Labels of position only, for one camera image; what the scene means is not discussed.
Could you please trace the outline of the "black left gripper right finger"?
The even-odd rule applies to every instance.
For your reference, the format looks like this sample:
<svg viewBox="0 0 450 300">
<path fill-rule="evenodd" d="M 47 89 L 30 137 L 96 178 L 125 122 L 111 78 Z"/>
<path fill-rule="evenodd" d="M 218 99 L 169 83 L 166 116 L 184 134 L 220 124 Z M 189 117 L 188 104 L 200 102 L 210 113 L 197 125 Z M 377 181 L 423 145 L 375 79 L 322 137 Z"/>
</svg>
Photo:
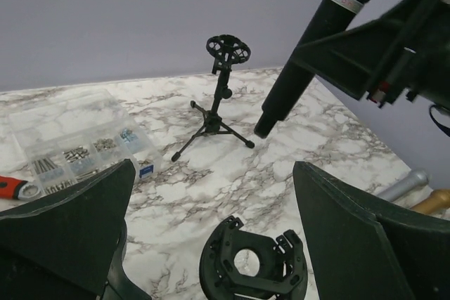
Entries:
<svg viewBox="0 0 450 300">
<path fill-rule="evenodd" d="M 308 162 L 292 177 L 321 299 L 448 299 L 449 222 L 362 191 Z"/>
</svg>

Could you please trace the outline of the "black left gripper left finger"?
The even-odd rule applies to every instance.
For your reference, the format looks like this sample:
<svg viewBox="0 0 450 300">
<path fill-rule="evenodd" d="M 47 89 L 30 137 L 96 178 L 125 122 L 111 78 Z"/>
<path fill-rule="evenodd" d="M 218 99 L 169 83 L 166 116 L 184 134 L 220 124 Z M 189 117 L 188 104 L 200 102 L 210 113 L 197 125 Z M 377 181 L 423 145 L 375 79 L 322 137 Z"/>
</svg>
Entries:
<svg viewBox="0 0 450 300">
<path fill-rule="evenodd" d="M 128 159 L 1 213 L 2 299 L 99 299 L 135 179 Z"/>
</svg>

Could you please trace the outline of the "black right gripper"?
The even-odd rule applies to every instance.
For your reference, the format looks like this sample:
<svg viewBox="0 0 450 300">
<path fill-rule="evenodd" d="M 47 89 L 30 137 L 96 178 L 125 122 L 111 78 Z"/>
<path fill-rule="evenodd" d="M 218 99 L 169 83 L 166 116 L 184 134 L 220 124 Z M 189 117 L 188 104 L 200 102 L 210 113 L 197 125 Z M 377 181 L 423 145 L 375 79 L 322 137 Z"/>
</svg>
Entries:
<svg viewBox="0 0 450 300">
<path fill-rule="evenodd" d="M 402 0 L 376 20 L 295 49 L 294 64 L 383 107 L 403 91 L 449 109 L 449 0 Z"/>
</svg>

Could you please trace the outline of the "silver microphone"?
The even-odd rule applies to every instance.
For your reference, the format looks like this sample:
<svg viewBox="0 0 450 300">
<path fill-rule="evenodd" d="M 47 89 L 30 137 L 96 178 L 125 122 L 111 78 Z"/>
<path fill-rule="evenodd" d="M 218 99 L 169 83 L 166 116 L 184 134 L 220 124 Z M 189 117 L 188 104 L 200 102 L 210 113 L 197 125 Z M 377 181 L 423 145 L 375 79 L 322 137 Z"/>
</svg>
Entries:
<svg viewBox="0 0 450 300">
<path fill-rule="evenodd" d="M 392 186 L 378 193 L 377 197 L 388 202 L 394 202 L 412 190 L 426 186 L 429 181 L 430 176 L 424 169 L 414 169 Z"/>
</svg>

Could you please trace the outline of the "gold microphone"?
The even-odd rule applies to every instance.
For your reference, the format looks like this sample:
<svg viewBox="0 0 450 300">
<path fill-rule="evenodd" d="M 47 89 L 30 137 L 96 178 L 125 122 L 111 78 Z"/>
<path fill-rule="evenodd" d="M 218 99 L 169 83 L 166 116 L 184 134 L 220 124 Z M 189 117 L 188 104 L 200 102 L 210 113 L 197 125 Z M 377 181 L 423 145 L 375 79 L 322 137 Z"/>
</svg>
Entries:
<svg viewBox="0 0 450 300">
<path fill-rule="evenodd" d="M 423 201 L 411 207 L 412 211 L 431 215 L 450 206 L 450 192 L 448 189 L 433 190 Z"/>
</svg>

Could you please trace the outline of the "black tripod microphone stand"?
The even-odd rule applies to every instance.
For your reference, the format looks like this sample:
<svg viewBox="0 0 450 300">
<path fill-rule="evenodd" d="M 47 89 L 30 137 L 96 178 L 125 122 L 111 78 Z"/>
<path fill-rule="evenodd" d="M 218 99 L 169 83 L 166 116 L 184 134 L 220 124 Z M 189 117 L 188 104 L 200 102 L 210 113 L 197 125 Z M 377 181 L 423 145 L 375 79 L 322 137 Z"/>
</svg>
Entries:
<svg viewBox="0 0 450 300">
<path fill-rule="evenodd" d="M 205 110 L 194 100 L 190 102 L 191 108 L 202 113 L 203 124 L 191 136 L 189 141 L 179 151 L 173 154 L 171 158 L 172 162 L 176 162 L 186 148 L 195 139 L 201 136 L 234 135 L 236 138 L 244 142 L 247 148 L 253 149 L 255 147 L 255 144 L 252 141 L 244 138 L 237 131 L 225 124 L 218 113 L 221 101 L 229 99 L 233 95 L 233 92 L 228 85 L 229 77 L 232 72 L 232 66 L 247 62 L 250 59 L 251 50 L 246 43 L 241 41 L 238 37 L 230 34 L 220 34 L 210 37 L 207 40 L 206 49 L 207 52 L 214 58 L 212 74 L 219 75 L 214 91 L 212 107 L 209 110 Z"/>
</svg>

